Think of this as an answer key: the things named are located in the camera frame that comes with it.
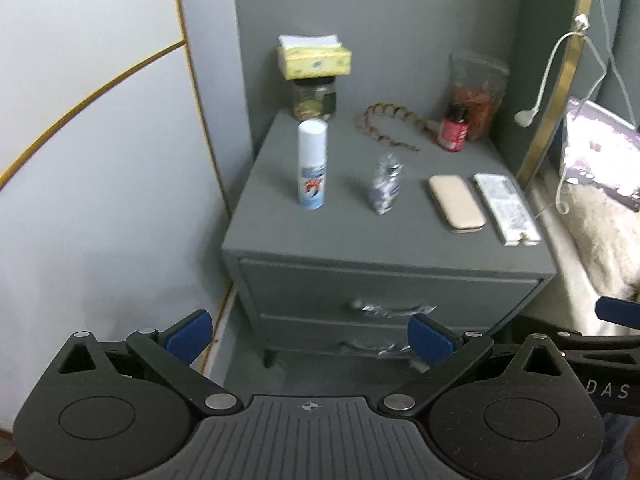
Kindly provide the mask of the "cream fluffy blanket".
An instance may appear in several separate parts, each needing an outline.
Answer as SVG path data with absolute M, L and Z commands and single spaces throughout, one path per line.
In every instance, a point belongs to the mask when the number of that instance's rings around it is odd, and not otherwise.
M 600 296 L 639 299 L 639 214 L 591 185 L 564 184 L 563 216 Z

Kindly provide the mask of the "clear bag of red snacks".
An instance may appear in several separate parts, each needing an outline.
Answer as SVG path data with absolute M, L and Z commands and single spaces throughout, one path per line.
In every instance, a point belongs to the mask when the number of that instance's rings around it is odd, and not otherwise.
M 509 66 L 496 58 L 472 51 L 456 51 L 450 56 L 454 99 L 469 110 L 466 138 L 480 139 L 489 132 L 502 103 Z

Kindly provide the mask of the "small clear pill bottle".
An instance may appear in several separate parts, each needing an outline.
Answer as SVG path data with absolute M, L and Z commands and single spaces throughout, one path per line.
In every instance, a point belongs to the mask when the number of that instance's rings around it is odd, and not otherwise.
M 401 173 L 404 169 L 394 154 L 385 154 L 378 160 L 369 192 L 369 203 L 379 215 L 387 214 L 394 206 L 400 191 Z

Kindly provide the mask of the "white spray bottle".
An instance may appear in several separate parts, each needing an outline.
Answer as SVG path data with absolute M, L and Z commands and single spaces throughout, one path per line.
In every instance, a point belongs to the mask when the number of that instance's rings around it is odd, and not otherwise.
M 324 204 L 328 124 L 307 119 L 297 128 L 297 189 L 299 205 L 315 210 Z

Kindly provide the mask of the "brown wavy headband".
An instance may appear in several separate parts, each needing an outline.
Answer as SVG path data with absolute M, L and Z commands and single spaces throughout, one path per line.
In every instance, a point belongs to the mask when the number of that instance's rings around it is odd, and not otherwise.
M 434 140 L 440 120 L 423 118 L 407 107 L 390 102 L 376 102 L 361 114 L 358 126 L 362 133 L 379 144 L 409 152 L 420 152 L 427 140 Z

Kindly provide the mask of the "beige compact case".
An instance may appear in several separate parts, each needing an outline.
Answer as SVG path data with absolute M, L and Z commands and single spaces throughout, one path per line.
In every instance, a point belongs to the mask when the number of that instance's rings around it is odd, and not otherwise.
M 436 174 L 427 180 L 431 196 L 454 232 L 476 232 L 484 228 L 486 218 L 462 177 Z

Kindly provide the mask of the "wooden top drawer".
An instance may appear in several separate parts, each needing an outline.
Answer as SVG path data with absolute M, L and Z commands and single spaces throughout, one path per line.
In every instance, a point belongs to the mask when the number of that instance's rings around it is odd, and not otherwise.
M 424 313 L 449 328 L 498 324 L 532 292 L 535 280 L 467 278 L 320 268 L 242 259 L 250 300 L 273 318 L 393 324 Z

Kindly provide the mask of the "red supplement bottle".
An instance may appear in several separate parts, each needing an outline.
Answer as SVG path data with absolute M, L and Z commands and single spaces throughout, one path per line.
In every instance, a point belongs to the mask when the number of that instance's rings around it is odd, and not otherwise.
M 451 101 L 440 124 L 437 143 L 441 148 L 457 152 L 463 148 L 469 130 L 469 109 L 462 103 Z

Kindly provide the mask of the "lower nightstand drawer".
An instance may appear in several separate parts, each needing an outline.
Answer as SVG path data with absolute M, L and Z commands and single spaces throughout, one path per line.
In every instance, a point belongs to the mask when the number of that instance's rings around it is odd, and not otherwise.
M 396 359 L 409 352 L 410 320 L 410 316 L 262 312 L 252 319 L 252 329 L 262 348 L 272 352 Z

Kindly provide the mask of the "grey bedside nightstand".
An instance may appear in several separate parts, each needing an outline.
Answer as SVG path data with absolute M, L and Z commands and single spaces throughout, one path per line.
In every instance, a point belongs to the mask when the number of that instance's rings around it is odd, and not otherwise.
M 399 151 L 404 170 L 393 209 L 379 216 L 368 201 L 378 160 L 386 153 L 363 134 L 350 116 L 330 122 L 326 199 L 316 210 L 297 198 L 297 124 L 288 112 L 277 114 L 265 137 L 236 206 L 222 251 L 252 326 L 259 314 L 239 263 L 242 259 L 320 268 L 467 278 L 535 280 L 536 288 L 498 324 L 472 328 L 491 333 L 511 321 L 552 279 L 553 259 L 545 244 L 506 247 L 492 223 L 472 233 L 446 225 L 428 178 L 508 171 L 487 140 L 450 153 L 432 140 L 420 152 Z M 449 328 L 457 333 L 468 330 Z

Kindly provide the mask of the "tablet with lit screen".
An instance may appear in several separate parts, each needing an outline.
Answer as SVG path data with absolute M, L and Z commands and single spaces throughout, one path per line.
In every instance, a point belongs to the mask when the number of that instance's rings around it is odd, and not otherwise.
M 592 101 L 570 98 L 562 121 L 560 177 L 593 185 L 639 211 L 639 133 L 625 119 Z

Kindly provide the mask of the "white medicine box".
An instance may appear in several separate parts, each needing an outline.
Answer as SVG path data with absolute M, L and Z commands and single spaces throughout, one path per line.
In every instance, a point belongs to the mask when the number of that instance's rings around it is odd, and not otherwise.
M 490 212 L 504 246 L 536 246 L 542 241 L 533 217 L 507 176 L 474 174 L 472 181 Z

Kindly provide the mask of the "clear glass jar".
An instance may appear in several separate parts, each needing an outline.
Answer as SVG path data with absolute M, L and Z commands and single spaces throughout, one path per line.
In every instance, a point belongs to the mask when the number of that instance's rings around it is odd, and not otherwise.
M 321 119 L 327 122 L 335 116 L 337 109 L 335 79 L 335 76 L 327 76 L 293 81 L 292 113 L 299 122 L 308 119 Z

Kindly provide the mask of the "yellow tissue box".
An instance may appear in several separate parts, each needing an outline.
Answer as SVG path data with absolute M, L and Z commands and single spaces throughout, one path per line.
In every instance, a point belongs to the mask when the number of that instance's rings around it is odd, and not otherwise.
M 346 76 L 352 71 L 352 51 L 337 35 L 280 35 L 277 54 L 285 80 Z

